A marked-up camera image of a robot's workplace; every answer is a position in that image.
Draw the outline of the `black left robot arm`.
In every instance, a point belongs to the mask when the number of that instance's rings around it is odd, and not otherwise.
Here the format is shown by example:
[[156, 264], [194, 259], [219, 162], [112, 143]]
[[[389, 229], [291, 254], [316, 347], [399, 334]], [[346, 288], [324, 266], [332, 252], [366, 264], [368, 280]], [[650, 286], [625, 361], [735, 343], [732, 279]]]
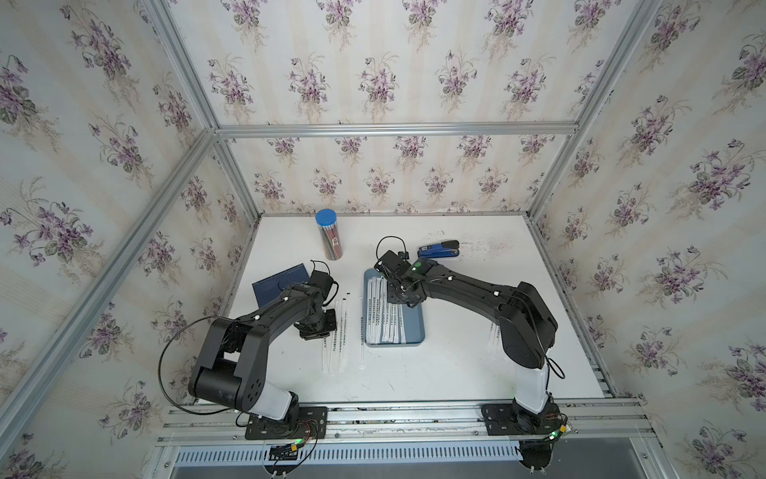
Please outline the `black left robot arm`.
[[318, 273], [252, 313], [215, 319], [191, 369], [189, 394], [272, 421], [295, 421], [296, 394], [267, 381], [269, 349], [291, 327], [306, 341], [334, 333], [337, 322], [329, 303], [336, 293], [335, 279]]

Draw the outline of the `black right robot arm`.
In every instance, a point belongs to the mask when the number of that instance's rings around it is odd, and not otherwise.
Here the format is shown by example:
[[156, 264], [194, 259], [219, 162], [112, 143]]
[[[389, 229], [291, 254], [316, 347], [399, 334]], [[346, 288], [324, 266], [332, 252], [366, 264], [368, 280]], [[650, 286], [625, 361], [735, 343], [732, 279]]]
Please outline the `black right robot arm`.
[[374, 269], [387, 281], [388, 298], [397, 305], [416, 307], [427, 299], [439, 299], [492, 321], [505, 355], [517, 366], [514, 403], [530, 414], [543, 413], [551, 401], [548, 354], [559, 325], [533, 285], [487, 283], [434, 259], [409, 263], [394, 251], [377, 259]]

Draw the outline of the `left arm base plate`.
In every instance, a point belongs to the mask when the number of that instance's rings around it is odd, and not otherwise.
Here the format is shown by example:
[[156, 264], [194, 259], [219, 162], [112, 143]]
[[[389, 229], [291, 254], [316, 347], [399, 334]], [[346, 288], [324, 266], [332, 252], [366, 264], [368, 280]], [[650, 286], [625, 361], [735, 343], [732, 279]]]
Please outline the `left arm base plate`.
[[251, 415], [245, 438], [247, 440], [323, 439], [326, 435], [329, 409], [324, 406], [299, 406], [290, 410], [285, 419], [276, 420]]

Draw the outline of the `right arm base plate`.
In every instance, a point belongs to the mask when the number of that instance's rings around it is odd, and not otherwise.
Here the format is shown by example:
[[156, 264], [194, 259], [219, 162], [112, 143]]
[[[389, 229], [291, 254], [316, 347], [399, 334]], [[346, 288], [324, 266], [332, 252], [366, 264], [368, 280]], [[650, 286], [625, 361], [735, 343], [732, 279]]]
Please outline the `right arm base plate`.
[[524, 409], [516, 400], [511, 403], [488, 403], [480, 408], [490, 436], [557, 437], [566, 428], [567, 418], [550, 397], [539, 413]]

